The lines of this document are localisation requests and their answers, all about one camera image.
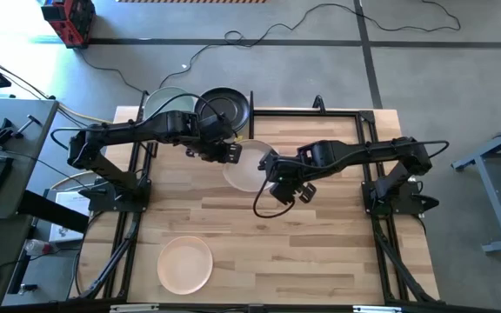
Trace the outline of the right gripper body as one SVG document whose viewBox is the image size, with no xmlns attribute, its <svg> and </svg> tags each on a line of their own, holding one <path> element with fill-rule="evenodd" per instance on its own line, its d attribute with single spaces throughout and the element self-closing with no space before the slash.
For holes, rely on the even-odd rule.
<svg viewBox="0 0 501 313">
<path fill-rule="evenodd" d="M 271 171 L 271 194 L 282 204 L 295 202 L 300 188 L 306 184 L 304 179 L 306 165 L 313 165 L 311 148 L 299 148 L 296 156 L 282 156 L 277 153 L 277 161 Z"/>
</svg>

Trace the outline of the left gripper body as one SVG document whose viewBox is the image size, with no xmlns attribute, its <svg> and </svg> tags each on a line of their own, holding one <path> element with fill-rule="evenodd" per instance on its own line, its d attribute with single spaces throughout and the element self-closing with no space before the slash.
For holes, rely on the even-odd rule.
<svg viewBox="0 0 501 313">
<path fill-rule="evenodd" d="M 224 140 L 233 135 L 230 122 L 224 114 L 202 119 L 197 113 L 182 111 L 182 120 L 188 126 L 189 141 L 183 141 L 185 155 L 199 156 L 206 162 L 230 161 L 231 144 Z"/>
</svg>

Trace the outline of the beige plate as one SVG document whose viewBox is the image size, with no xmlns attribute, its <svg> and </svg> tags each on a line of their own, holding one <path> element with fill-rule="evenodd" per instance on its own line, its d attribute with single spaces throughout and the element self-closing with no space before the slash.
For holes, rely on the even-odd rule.
<svg viewBox="0 0 501 313">
<path fill-rule="evenodd" d="M 258 192 L 266 179 L 265 171 L 258 169 L 259 162 L 273 148 L 255 139 L 243 140 L 239 145 L 242 151 L 238 163 L 224 165 L 224 178 L 235 189 Z"/>
</svg>

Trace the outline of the black plate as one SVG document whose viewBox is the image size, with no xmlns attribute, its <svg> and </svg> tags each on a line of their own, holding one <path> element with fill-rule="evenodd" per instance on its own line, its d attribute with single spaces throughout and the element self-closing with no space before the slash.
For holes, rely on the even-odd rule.
<svg viewBox="0 0 501 313">
<path fill-rule="evenodd" d="M 239 132 L 247 123 L 250 115 L 250 102 L 240 91 L 228 87 L 217 87 L 205 91 L 201 98 L 198 98 L 194 111 L 201 118 L 209 117 L 214 114 L 212 109 L 218 113 L 224 113 L 230 121 L 234 131 Z"/>
</svg>

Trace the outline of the grey-blue plate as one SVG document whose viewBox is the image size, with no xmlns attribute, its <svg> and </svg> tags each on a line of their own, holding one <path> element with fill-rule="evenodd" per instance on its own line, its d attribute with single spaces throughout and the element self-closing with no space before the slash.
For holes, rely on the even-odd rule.
<svg viewBox="0 0 501 313">
<path fill-rule="evenodd" d="M 156 110 L 173 97 L 176 99 L 170 101 L 159 113 L 171 110 L 193 112 L 196 100 L 194 97 L 186 96 L 185 93 L 186 90 L 178 87 L 163 87 L 155 90 L 146 99 L 143 120 L 147 120 Z"/>
</svg>

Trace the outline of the peach plate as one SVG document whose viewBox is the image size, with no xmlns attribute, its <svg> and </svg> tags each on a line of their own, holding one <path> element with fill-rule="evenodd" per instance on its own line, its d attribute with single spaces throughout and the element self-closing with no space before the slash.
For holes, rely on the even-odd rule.
<svg viewBox="0 0 501 313">
<path fill-rule="evenodd" d="M 203 288 L 212 270 L 211 250 L 202 239 L 195 236 L 171 240 L 157 259 L 160 283 L 176 295 L 189 295 Z"/>
</svg>

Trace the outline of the white booklet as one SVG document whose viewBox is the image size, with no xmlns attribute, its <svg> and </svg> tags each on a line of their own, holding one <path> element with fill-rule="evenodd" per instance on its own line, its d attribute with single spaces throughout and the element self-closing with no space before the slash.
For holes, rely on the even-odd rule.
<svg viewBox="0 0 501 313">
<path fill-rule="evenodd" d="M 85 216 L 89 216 L 89 204 L 90 200 L 77 191 L 63 191 L 56 193 L 57 204 L 60 204 L 70 210 L 74 210 L 77 213 L 81 213 Z M 52 224 L 50 228 L 50 243 L 64 243 L 70 241 L 81 240 L 84 237 L 83 233 L 69 230 L 63 226 Z"/>
</svg>

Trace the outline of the black beam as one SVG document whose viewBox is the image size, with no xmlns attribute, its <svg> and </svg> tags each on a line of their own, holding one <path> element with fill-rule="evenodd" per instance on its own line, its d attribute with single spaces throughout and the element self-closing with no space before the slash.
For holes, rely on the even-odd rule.
<svg viewBox="0 0 501 313">
<path fill-rule="evenodd" d="M 83 234 L 88 229 L 89 218 L 86 215 L 29 190 L 23 193 L 17 214 L 33 216 Z"/>
</svg>

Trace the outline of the red and black tool cart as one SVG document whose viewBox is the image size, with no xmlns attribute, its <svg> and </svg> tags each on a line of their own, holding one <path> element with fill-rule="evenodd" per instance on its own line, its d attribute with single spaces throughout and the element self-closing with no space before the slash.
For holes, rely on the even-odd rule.
<svg viewBox="0 0 501 313">
<path fill-rule="evenodd" d="M 45 0 L 43 19 L 49 23 L 68 49 L 86 49 L 96 18 L 91 0 Z"/>
</svg>

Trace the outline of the grey desk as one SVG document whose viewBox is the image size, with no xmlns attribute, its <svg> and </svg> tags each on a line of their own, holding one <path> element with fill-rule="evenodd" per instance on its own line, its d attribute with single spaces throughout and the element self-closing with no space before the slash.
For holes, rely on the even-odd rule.
<svg viewBox="0 0 501 313">
<path fill-rule="evenodd" d="M 33 123 L 24 131 L 24 138 L 11 138 L 0 147 L 0 157 L 14 159 L 10 173 L 0 189 L 0 218 L 12 216 L 17 211 L 57 107 L 58 102 L 55 100 L 0 98 L 0 126 L 8 118 L 17 130 L 28 121 L 28 115 L 42 123 L 42 126 Z"/>
</svg>

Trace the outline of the plastic bottle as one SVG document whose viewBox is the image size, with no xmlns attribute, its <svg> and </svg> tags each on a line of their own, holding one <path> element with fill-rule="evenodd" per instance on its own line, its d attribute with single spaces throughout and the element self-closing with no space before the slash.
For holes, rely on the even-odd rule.
<svg viewBox="0 0 501 313">
<path fill-rule="evenodd" d="M 24 244 L 24 250 L 29 256 L 43 256 L 56 253 L 59 251 L 59 248 L 50 242 L 39 239 L 28 239 Z"/>
</svg>

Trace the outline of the blue-grey metal workbench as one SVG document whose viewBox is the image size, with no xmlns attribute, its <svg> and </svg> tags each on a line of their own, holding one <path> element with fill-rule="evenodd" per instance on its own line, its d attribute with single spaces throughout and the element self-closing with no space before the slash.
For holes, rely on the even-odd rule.
<svg viewBox="0 0 501 313">
<path fill-rule="evenodd" d="M 499 190 L 496 188 L 488 171 L 487 162 L 489 160 L 501 160 L 501 132 L 463 158 L 453 162 L 451 167 L 458 172 L 463 171 L 470 165 L 474 165 L 478 169 L 478 174 L 501 230 L 501 200 Z M 501 240 L 483 244 L 482 250 L 484 253 L 501 252 Z"/>
</svg>

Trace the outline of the black clamp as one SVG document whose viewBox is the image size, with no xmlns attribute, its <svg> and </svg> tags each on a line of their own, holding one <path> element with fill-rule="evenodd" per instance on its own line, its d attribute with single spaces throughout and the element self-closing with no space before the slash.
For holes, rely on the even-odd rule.
<svg viewBox="0 0 501 313">
<path fill-rule="evenodd" d="M 24 131 L 33 123 L 37 124 L 38 126 L 42 126 L 42 123 L 32 115 L 28 115 L 27 118 L 28 121 L 17 130 L 13 128 L 13 123 L 10 119 L 5 118 L 3 120 L 3 123 L 0 126 L 0 147 L 3 147 L 11 138 L 24 138 Z"/>
</svg>

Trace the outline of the black aluminium table frame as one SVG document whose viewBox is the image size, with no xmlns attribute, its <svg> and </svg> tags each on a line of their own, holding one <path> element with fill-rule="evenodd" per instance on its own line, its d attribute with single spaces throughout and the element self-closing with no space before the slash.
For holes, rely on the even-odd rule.
<svg viewBox="0 0 501 313">
<path fill-rule="evenodd" d="M 280 154 L 317 140 L 359 143 L 400 137 L 395 110 L 257 108 L 253 135 Z M 128 303 L 382 304 L 384 296 L 405 299 L 403 278 L 375 246 L 371 218 L 364 211 L 360 184 L 388 173 L 395 162 L 353 166 L 316 181 L 311 203 L 286 215 L 261 219 L 251 211 L 256 193 L 232 188 L 222 165 L 184 155 L 184 147 L 161 145 L 150 163 L 149 206 L 142 213 L 134 244 L 97 298 L 122 297 Z M 84 241 L 77 274 L 81 291 L 98 277 L 130 221 L 116 211 L 102 214 Z M 438 287 L 423 227 L 412 216 L 381 221 L 397 243 L 408 270 L 425 292 L 438 299 Z M 157 274 L 164 246 L 181 236 L 202 239 L 213 256 L 210 279 L 185 296 L 169 292 Z"/>
</svg>

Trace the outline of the silver bracket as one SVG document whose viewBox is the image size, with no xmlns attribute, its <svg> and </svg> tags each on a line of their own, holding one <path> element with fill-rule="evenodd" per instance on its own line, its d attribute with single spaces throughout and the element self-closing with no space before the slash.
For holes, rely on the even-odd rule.
<svg viewBox="0 0 501 313">
<path fill-rule="evenodd" d="M 158 303 L 127 303 L 111 305 L 109 313 L 153 313 L 159 309 Z"/>
<path fill-rule="evenodd" d="M 400 307 L 353 305 L 353 313 L 403 313 Z"/>
</svg>

